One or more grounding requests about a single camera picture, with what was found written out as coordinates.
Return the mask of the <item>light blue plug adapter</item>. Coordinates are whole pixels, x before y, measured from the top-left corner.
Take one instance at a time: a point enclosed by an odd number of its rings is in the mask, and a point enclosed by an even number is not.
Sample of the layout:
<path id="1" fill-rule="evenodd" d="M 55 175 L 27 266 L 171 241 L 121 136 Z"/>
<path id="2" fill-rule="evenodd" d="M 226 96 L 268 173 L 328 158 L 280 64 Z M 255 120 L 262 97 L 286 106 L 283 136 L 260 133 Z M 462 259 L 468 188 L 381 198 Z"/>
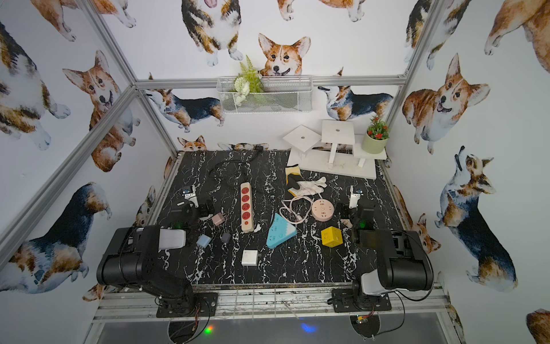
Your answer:
<path id="1" fill-rule="evenodd" d="M 207 246 L 211 243 L 212 238 L 210 236 L 202 234 L 199 239 L 197 240 L 196 244 L 201 249 L 206 249 Z"/>

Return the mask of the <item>pink plug adapter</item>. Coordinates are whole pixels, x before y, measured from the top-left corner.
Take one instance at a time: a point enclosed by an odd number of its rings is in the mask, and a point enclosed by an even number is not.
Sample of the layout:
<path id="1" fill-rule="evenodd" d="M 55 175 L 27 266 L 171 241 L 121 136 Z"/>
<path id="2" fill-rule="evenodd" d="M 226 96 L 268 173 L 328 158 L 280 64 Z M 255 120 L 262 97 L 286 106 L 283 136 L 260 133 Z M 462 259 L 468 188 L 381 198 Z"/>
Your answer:
<path id="1" fill-rule="evenodd" d="M 215 226 L 221 226 L 226 221 L 224 215 L 221 212 L 213 215 L 211 220 Z"/>

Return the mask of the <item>yellow cube socket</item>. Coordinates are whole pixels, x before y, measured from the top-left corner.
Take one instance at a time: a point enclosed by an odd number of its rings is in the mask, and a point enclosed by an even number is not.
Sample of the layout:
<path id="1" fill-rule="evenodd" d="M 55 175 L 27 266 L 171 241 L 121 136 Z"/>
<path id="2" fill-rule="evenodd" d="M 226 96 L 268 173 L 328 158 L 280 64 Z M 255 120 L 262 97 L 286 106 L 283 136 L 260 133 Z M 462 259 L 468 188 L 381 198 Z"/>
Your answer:
<path id="1" fill-rule="evenodd" d="M 334 226 L 330 226 L 321 231 L 322 244 L 326 247 L 337 247 L 343 244 L 342 231 Z"/>

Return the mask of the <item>dark grey small plug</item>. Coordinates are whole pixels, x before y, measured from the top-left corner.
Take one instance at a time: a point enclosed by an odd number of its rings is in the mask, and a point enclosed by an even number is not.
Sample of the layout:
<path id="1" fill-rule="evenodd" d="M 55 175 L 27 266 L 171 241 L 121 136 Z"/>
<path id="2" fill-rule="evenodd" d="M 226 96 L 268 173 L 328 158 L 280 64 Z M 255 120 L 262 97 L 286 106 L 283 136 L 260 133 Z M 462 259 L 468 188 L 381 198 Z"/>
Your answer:
<path id="1" fill-rule="evenodd" d="M 222 234 L 221 241 L 223 244 L 228 244 L 231 241 L 232 235 L 228 232 Z"/>

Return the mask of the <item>beige power strip with plugs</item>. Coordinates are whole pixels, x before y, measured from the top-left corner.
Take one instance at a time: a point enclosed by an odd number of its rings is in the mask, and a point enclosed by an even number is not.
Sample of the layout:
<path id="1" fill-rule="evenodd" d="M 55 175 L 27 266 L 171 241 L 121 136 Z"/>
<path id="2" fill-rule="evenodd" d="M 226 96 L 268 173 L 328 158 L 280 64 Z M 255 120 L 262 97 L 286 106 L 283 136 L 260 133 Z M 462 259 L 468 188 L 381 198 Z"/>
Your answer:
<path id="1" fill-rule="evenodd" d="M 252 207 L 252 186 L 249 182 L 240 185 L 241 230 L 243 233 L 254 231 L 254 212 Z"/>

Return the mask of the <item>white square plug adapter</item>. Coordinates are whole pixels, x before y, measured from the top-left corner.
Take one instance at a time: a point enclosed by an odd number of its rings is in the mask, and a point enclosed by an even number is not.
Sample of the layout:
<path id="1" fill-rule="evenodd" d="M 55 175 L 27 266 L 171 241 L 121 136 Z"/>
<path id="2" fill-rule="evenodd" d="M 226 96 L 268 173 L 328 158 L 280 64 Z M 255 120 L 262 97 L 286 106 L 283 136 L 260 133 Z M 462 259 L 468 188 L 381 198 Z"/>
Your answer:
<path id="1" fill-rule="evenodd" d="M 255 267 L 258 265 L 259 261 L 259 252 L 257 250 L 248 250 L 243 251 L 241 264 L 243 267 Z"/>

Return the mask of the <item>teal triangular power strip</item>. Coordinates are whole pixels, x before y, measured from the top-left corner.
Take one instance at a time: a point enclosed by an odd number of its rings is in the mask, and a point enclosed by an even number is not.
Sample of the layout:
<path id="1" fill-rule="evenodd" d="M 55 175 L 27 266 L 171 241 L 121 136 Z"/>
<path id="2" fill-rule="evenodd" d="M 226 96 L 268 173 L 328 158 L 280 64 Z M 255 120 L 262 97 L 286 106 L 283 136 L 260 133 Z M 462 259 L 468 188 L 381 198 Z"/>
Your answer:
<path id="1" fill-rule="evenodd" d="M 269 249 L 275 249 L 280 244 L 295 237 L 297 234 L 296 227 L 289 223 L 279 214 L 274 215 L 272 226 L 269 228 L 266 246 Z"/>

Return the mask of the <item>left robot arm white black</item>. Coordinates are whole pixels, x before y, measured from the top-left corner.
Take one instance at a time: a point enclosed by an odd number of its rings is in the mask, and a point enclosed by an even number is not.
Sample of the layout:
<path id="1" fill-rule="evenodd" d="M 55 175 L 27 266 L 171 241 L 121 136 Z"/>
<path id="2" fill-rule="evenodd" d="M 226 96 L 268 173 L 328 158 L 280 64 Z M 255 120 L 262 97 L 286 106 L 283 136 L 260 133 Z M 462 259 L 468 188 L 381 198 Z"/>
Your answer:
<path id="1" fill-rule="evenodd" d="M 208 199 L 196 204 L 185 199 L 170 213 L 183 229 L 166 229 L 158 224 L 117 229 L 97 268 L 97 281 L 152 295 L 158 303 L 159 318 L 214 315 L 218 302 L 215 292 L 196 294 L 188 279 L 157 266 L 161 250 L 182 248 L 186 230 L 214 215 L 213 202 Z"/>

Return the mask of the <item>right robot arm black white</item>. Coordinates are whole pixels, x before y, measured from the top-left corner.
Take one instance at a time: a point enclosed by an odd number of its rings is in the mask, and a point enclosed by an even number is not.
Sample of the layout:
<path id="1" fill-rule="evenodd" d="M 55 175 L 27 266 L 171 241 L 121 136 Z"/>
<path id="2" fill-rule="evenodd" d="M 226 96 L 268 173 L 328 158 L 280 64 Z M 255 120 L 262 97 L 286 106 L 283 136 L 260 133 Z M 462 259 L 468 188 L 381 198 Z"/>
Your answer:
<path id="1" fill-rule="evenodd" d="M 391 292 L 402 295 L 406 290 L 431 294 L 434 270 L 418 233 L 375 229 L 375 205 L 367 199 L 361 199 L 354 209 L 338 203 L 336 214 L 348 221 L 354 245 L 371 249 L 376 254 L 377 267 L 352 283 L 351 301 L 356 308 L 364 309 Z"/>

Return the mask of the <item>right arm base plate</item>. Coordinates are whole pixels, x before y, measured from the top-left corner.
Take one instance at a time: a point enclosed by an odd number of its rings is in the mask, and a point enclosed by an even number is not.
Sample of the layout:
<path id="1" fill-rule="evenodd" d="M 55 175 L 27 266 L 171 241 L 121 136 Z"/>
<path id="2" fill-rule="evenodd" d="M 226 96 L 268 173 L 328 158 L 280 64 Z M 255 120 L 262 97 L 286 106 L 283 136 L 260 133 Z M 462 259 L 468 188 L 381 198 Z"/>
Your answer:
<path id="1" fill-rule="evenodd" d="M 336 313 L 392 310 L 392 304 L 387 295 L 364 295 L 352 289 L 332 289 L 327 304 L 332 306 Z"/>

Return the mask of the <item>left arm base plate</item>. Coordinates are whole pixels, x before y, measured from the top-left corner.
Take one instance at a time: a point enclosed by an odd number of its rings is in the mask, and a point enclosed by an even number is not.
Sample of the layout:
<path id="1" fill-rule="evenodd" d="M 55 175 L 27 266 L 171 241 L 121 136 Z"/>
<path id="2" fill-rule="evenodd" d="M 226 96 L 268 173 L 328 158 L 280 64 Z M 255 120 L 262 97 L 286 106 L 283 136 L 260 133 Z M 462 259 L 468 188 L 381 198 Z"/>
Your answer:
<path id="1" fill-rule="evenodd" d="M 156 318 L 212 317 L 216 314 L 218 299 L 219 294 L 216 292 L 201 292 L 190 298 L 156 299 Z"/>

